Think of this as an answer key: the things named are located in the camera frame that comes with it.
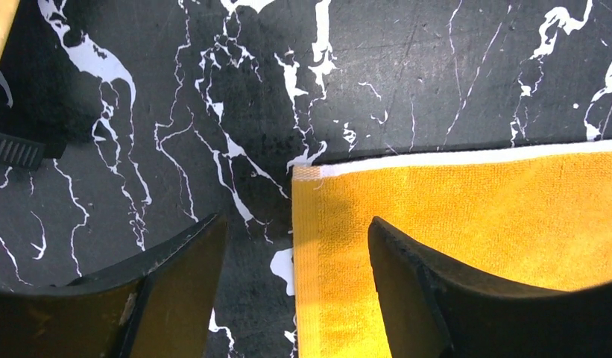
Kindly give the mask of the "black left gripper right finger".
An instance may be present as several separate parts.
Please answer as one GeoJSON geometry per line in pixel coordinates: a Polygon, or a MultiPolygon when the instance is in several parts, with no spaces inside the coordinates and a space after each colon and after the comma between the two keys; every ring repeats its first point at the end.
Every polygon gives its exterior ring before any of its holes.
{"type": "Polygon", "coordinates": [[[612,281],[573,292],[518,283],[377,217],[367,240],[393,357],[612,357],[612,281]]]}

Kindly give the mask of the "yellow brown bear towel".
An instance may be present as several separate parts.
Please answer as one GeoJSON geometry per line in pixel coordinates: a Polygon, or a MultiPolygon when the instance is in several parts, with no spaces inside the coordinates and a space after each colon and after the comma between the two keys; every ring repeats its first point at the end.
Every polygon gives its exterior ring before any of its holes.
{"type": "Polygon", "coordinates": [[[612,139],[406,154],[293,170],[301,357],[388,357],[367,233],[418,242],[517,282],[612,280],[612,139]]]}

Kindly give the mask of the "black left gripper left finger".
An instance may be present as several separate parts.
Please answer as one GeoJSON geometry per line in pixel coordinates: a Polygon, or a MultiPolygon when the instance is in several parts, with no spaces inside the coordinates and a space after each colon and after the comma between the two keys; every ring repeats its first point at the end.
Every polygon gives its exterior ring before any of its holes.
{"type": "Polygon", "coordinates": [[[201,357],[227,238],[213,214],[64,286],[0,291],[0,357],[201,357]]]}

